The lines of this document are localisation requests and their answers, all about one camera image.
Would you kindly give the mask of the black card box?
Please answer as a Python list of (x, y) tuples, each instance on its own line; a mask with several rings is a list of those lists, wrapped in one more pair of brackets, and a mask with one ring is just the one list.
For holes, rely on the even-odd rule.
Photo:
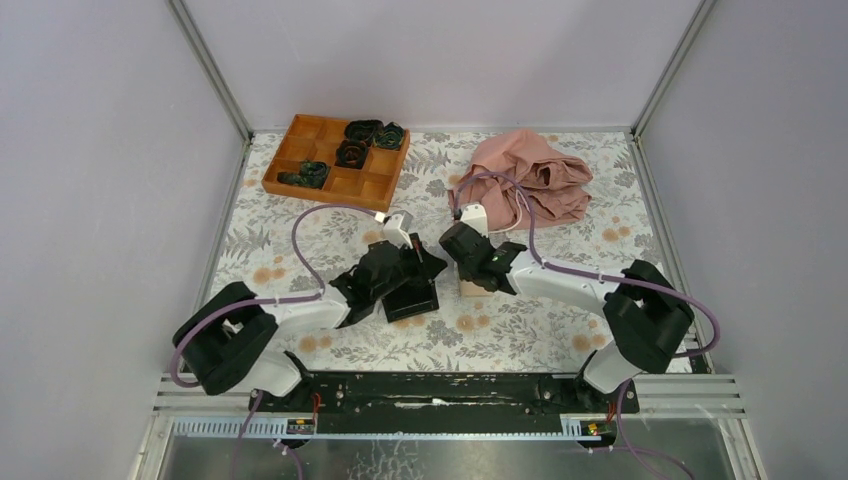
[(434, 312), (440, 307), (435, 282), (428, 279), (407, 281), (387, 294), (382, 305), (389, 323)]

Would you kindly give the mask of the tan leather card holder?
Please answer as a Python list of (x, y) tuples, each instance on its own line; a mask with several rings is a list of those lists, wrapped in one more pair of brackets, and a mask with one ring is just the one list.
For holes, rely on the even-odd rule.
[(459, 294), (462, 297), (468, 298), (491, 297), (493, 295), (492, 292), (489, 292), (485, 288), (476, 285), (472, 281), (463, 279), (459, 280)]

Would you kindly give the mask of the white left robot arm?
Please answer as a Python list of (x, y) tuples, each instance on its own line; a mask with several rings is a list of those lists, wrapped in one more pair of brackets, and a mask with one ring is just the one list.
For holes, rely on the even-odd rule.
[(173, 335), (171, 378), (210, 396), (258, 389), (285, 410), (299, 410), (311, 387), (291, 356), (268, 352), (276, 335), (350, 327), (378, 305), (390, 321), (432, 311), (435, 280), (446, 267), (413, 235), (401, 247), (369, 245), (356, 265), (315, 292), (259, 298), (244, 282), (230, 283)]

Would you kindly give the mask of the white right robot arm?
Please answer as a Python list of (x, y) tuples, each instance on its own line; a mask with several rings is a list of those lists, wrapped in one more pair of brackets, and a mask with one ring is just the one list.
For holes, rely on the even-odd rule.
[(589, 412), (607, 405), (625, 381), (665, 373), (694, 320), (689, 302), (643, 260), (618, 276), (584, 272), (542, 263), (523, 244), (495, 247), (462, 222), (443, 233), (439, 244), (461, 279), (488, 292), (548, 298), (606, 320), (612, 339), (587, 358), (573, 386), (575, 402)]

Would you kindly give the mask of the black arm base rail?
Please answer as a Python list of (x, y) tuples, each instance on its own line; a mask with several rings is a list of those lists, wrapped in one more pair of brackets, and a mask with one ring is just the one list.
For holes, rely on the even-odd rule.
[(597, 393), (568, 374), (343, 372), (308, 375), (261, 413), (303, 413), (320, 434), (543, 434), (562, 419), (610, 420), (640, 410), (633, 386)]

